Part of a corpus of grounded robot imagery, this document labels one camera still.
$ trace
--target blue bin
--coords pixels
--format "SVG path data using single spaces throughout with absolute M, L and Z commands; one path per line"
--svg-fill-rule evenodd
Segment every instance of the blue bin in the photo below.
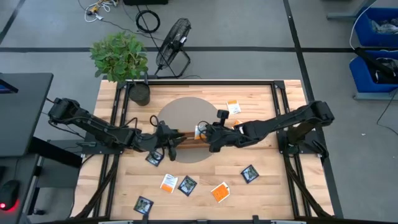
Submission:
M 398 47 L 398 34 L 378 34 L 371 24 L 376 22 L 398 18 L 398 9 L 370 8 L 357 21 L 355 31 L 359 42 L 363 46 L 374 47 Z
M 398 51 L 388 52 L 388 51 L 376 51 L 367 50 L 368 54 L 372 55 L 374 58 L 393 58 L 398 60 Z M 349 64 L 351 73 L 355 81 L 356 89 L 360 93 L 389 93 L 392 90 L 398 88 L 398 84 L 377 84 L 372 80 L 372 76 L 369 72 L 366 62 L 361 57 L 356 57 Z

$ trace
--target wooden tabletop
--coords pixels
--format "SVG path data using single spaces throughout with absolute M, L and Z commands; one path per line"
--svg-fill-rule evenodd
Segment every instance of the wooden tabletop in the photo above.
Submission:
M 291 110 L 306 104 L 300 80 L 285 80 L 285 85 Z M 156 85 L 151 86 L 150 90 L 150 103 L 142 107 L 130 101 L 126 118 L 138 117 L 138 128 L 145 133 L 153 133 L 154 128 L 149 124 L 151 115 L 157 115 L 167 103 L 188 96 L 202 98 L 218 110 L 227 110 L 227 100 L 238 100 L 242 112 L 230 115 L 226 126 L 232 126 L 236 119 L 246 122 L 275 117 L 271 88 L 266 85 Z M 116 84 L 102 81 L 94 112 L 96 116 L 110 120 L 115 91 Z M 280 93 L 278 95 L 280 107 L 283 108 Z M 116 124 L 119 124 L 121 105 Z M 142 219 L 142 214 L 133 210 L 138 196 L 154 202 L 149 215 L 151 220 L 250 220 L 253 215 L 268 220 L 293 218 L 284 161 L 279 154 L 275 133 L 269 134 L 259 144 L 244 149 L 223 147 L 221 152 L 191 164 L 165 158 L 155 167 L 145 160 L 146 156 L 147 153 L 132 150 L 126 150 L 121 155 L 112 219 Z M 95 192 L 102 158 L 94 156 L 81 169 L 72 215 L 76 215 Z M 333 213 L 321 161 L 314 154 L 302 154 L 301 161 L 308 190 L 324 210 Z M 260 176 L 247 184 L 240 173 L 251 164 Z M 178 177 L 177 186 L 186 175 L 198 185 L 189 197 L 177 188 L 169 194 L 160 189 L 165 174 Z M 231 195 L 217 203 L 210 191 L 222 182 L 228 184 Z M 296 192 L 300 213 L 303 214 L 297 188 Z

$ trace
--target electric fan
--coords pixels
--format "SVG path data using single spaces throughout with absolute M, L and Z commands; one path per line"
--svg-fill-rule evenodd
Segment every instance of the electric fan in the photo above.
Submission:
M 187 40 L 187 35 L 190 29 L 191 29 L 191 23 L 189 22 L 188 19 L 185 18 L 179 19 L 170 29 L 170 32 L 167 34 L 166 38 L 164 39 L 163 44 L 159 49 L 159 53 L 156 56 L 156 64 L 158 66 L 155 72 L 156 78 L 178 78 L 183 75 L 188 65 L 191 63 L 191 58 L 183 50 L 183 46 L 185 41 Z M 173 62 L 173 59 L 175 58 L 175 56 L 177 56 L 179 52 L 182 52 L 188 59 L 187 64 L 184 66 L 180 74 L 169 77 L 158 77 L 157 73 L 160 70 L 170 66 L 170 64 Z

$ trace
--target fan grille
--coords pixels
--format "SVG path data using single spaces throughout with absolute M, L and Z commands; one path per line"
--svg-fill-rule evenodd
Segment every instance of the fan grille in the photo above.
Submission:
M 184 37 L 187 37 L 190 29 L 191 23 L 186 18 L 179 19 L 173 25 L 164 39 L 156 57 L 156 64 L 160 69 L 167 68 L 167 65 L 172 63 L 173 59 L 177 56 L 183 46 L 183 43 L 180 41 Z

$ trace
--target green plant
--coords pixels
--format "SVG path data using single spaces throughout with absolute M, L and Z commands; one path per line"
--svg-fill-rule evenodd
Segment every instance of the green plant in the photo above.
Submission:
M 107 74 L 110 82 L 125 82 L 126 79 L 139 79 L 142 72 L 147 72 L 148 59 L 144 44 L 136 36 L 120 32 L 109 35 L 96 42 L 90 49 L 91 59 L 95 60 L 98 71 L 95 77 Z

